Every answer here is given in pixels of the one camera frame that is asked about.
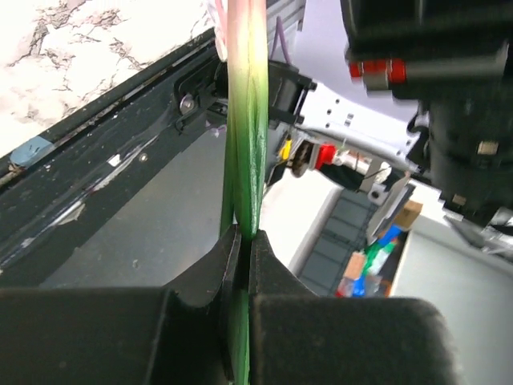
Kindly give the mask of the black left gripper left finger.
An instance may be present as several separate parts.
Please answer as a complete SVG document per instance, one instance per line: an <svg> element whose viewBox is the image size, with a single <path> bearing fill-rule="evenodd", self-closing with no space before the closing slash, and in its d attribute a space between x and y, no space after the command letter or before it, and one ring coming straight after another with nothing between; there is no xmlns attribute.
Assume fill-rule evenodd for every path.
<svg viewBox="0 0 513 385"><path fill-rule="evenodd" d="M2 383L229 383L240 246L233 226L164 286L2 290Z"/></svg>

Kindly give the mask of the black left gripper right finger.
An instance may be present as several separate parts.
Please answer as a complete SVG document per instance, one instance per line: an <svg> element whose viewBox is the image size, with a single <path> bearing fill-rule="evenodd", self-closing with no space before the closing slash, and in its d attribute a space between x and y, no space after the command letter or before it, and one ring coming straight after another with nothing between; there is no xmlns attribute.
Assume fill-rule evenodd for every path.
<svg viewBox="0 0 513 385"><path fill-rule="evenodd" d="M252 384L459 384L461 367L438 310L415 298L331 298L306 288L252 242Z"/></svg>

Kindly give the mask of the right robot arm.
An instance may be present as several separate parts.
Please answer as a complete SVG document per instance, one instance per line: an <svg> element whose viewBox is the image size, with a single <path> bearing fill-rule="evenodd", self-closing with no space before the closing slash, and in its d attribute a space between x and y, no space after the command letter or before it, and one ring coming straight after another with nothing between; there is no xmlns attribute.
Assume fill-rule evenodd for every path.
<svg viewBox="0 0 513 385"><path fill-rule="evenodd" d="M512 4L308 1L303 59L270 67L271 127L346 144L439 192L472 245L512 234Z"/></svg>

